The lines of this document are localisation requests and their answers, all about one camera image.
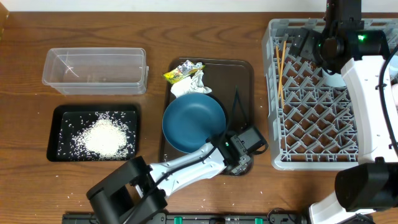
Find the white paper napkin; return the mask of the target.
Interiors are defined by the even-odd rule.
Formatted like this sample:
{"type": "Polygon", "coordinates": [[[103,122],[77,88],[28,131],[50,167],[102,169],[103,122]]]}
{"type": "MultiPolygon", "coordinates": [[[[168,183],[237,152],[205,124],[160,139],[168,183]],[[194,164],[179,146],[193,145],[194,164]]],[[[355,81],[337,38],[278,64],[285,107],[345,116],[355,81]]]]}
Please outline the white paper napkin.
{"type": "Polygon", "coordinates": [[[203,76],[203,71],[199,70],[194,76],[186,77],[173,84],[170,91],[176,98],[190,93],[209,94],[212,92],[212,89],[203,84],[203,76]]]}

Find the light blue bowl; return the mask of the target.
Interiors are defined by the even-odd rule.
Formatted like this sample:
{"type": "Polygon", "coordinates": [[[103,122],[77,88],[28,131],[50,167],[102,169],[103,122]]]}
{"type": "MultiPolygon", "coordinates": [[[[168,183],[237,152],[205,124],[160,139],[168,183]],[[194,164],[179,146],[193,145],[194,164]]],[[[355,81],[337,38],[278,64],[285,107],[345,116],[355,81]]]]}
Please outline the light blue bowl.
{"type": "Polygon", "coordinates": [[[339,73],[331,74],[331,71],[322,69],[322,75],[325,80],[325,84],[334,88],[346,87],[346,83],[343,77],[339,73]]]}

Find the yellow silver snack wrapper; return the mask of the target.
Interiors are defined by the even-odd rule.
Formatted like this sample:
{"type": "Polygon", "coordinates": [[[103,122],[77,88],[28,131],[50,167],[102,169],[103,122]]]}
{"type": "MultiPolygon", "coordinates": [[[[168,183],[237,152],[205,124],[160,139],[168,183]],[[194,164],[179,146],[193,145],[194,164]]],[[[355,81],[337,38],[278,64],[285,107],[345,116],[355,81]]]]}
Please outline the yellow silver snack wrapper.
{"type": "Polygon", "coordinates": [[[205,67],[201,62],[193,63],[190,60],[186,60],[182,65],[177,66],[170,72],[163,74],[163,77],[171,84],[175,84],[184,78],[196,73],[199,70],[203,70],[205,67]]]}

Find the wooden chopstick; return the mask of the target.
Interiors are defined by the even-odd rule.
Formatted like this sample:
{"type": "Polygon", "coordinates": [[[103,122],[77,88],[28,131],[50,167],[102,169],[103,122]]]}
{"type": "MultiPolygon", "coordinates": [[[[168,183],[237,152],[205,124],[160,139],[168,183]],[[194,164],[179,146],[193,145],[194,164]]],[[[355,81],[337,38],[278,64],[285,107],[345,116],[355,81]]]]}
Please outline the wooden chopstick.
{"type": "MultiPolygon", "coordinates": [[[[280,52],[280,50],[279,50],[279,46],[277,45],[276,46],[276,56],[277,56],[277,68],[278,68],[278,77],[279,77],[279,62],[281,61],[281,56],[279,56],[279,52],[280,52]]],[[[283,96],[282,96],[282,99],[279,97],[279,91],[278,91],[278,99],[280,100],[280,105],[281,105],[281,108],[283,108],[284,107],[284,94],[283,94],[283,96]]]]}
{"type": "Polygon", "coordinates": [[[282,93],[282,75],[283,75],[283,69],[284,69],[284,61],[285,61],[285,49],[286,49],[286,40],[283,42],[282,46],[282,56],[281,56],[281,61],[279,62],[279,97],[282,99],[283,93],[282,93]]]}

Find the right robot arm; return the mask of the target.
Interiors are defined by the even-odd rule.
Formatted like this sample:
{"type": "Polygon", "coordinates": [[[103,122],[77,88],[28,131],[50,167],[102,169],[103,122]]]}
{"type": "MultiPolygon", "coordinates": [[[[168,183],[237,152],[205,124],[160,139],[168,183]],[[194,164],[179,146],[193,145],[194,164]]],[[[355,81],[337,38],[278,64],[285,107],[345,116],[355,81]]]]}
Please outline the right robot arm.
{"type": "Polygon", "coordinates": [[[335,189],[309,206],[305,223],[368,222],[397,206],[397,108],[391,49],[382,30],[367,30],[360,1],[328,0],[321,32],[301,28],[290,54],[314,62],[346,84],[358,132],[358,165],[337,173],[335,189]]]}

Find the white rice pile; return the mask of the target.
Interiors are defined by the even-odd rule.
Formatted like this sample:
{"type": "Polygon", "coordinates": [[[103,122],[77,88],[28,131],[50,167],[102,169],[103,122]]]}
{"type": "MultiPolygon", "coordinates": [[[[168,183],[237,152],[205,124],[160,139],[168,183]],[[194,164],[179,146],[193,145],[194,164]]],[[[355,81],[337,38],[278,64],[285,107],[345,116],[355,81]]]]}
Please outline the white rice pile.
{"type": "Polygon", "coordinates": [[[76,111],[63,115],[58,161],[120,161],[136,154],[135,111],[76,111]]]}

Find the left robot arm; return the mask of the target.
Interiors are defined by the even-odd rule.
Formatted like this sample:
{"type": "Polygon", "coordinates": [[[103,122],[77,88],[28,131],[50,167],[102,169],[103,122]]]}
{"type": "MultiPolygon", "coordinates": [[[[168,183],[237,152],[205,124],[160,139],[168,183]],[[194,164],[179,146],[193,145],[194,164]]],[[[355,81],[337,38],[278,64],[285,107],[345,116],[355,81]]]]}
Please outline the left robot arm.
{"type": "Polygon", "coordinates": [[[128,160],[89,189],[86,197],[99,223],[145,223],[167,206],[176,191],[220,173],[238,174],[268,143],[251,126],[240,134],[223,133],[195,152],[177,159],[146,164],[128,160]]]}

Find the dark blue plate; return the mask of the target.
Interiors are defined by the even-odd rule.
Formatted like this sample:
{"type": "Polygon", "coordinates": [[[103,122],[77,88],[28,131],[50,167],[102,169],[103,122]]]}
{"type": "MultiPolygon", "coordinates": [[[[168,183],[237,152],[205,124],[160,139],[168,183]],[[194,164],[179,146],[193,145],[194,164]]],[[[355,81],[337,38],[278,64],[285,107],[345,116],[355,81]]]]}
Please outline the dark blue plate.
{"type": "Polygon", "coordinates": [[[173,100],[162,118],[165,139],[183,153],[195,152],[209,137],[221,134],[225,128],[226,116],[221,105],[200,93],[173,100]]]}

